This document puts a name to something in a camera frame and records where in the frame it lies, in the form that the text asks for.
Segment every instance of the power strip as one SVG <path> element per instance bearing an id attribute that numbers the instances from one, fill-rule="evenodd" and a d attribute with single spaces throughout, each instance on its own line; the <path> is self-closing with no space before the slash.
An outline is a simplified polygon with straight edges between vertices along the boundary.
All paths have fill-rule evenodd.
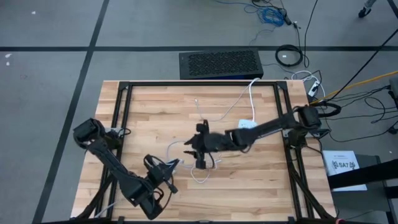
<path id="1" fill-rule="evenodd" d="M 311 97 L 315 96 L 315 93 L 317 92 L 317 89 L 319 87 L 321 83 L 319 81 L 315 81 L 310 89 L 310 91 L 308 91 L 308 95 Z"/>

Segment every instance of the floor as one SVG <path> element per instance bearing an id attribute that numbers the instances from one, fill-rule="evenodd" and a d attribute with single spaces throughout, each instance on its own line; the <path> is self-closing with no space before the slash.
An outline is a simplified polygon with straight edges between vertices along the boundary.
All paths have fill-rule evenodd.
<path id="1" fill-rule="evenodd" d="M 315 0 L 283 1 L 301 27 L 303 45 Z M 279 0 L 272 3 L 280 6 Z M 370 15 L 358 19 L 362 6 L 363 0 L 334 0 L 319 1 L 315 9 L 307 70 L 322 71 L 327 93 L 341 88 L 396 29 L 397 17 L 387 1 L 376 2 Z M 276 63 L 277 46 L 298 44 L 292 26 L 260 32 L 251 41 L 273 26 L 261 24 L 243 7 L 213 0 L 1 0 L 0 125 L 6 128 L 0 135 L 0 223 L 32 223 L 38 204 L 46 209 L 36 212 L 35 221 L 69 218 L 83 163 L 70 130 L 94 115 L 103 80 L 178 80 L 178 53 L 250 42 L 261 46 L 264 64 Z M 396 70 L 398 35 L 387 46 L 355 82 Z M 300 64 L 287 70 L 303 69 Z M 277 65 L 264 67 L 263 79 L 289 76 Z M 388 78 L 346 93 L 387 84 Z M 374 96 L 394 106 L 385 91 Z M 378 112 L 357 101 L 339 116 Z M 332 135 L 344 140 L 382 133 L 395 122 L 371 124 L 374 118 L 330 121 Z M 381 161 L 398 155 L 398 139 L 390 134 L 344 143 L 327 136 L 322 143 L 325 149 L 378 155 Z M 52 161 L 60 161 L 59 168 L 49 173 L 57 168 Z M 340 209 L 340 216 L 363 212 Z M 354 220 L 387 222 L 378 212 Z"/>

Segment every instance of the black vent grille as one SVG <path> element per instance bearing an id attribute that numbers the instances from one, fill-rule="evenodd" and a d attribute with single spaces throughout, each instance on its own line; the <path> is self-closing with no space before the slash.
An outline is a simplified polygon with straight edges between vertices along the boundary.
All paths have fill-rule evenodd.
<path id="1" fill-rule="evenodd" d="M 189 55 L 188 67 L 191 76 L 248 73 L 259 70 L 252 50 Z"/>
<path id="2" fill-rule="evenodd" d="M 229 49 L 179 53 L 180 78 L 253 79 L 262 78 L 257 49 Z"/>

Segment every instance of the white paper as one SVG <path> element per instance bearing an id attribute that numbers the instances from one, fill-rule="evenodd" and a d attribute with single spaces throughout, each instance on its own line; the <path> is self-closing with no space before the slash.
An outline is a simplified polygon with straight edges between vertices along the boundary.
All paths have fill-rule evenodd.
<path id="1" fill-rule="evenodd" d="M 323 160 L 328 176 L 359 169 L 354 151 L 323 151 Z M 355 185 L 333 189 L 334 192 L 367 190 L 366 185 Z"/>

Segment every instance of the electrical outlet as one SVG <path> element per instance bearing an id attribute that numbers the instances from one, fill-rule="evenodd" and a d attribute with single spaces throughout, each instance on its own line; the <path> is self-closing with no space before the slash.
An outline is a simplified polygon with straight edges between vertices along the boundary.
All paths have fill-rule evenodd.
<path id="1" fill-rule="evenodd" d="M 240 119 L 238 124 L 238 128 L 254 128 L 256 126 L 257 126 L 256 122 L 246 119 Z"/>

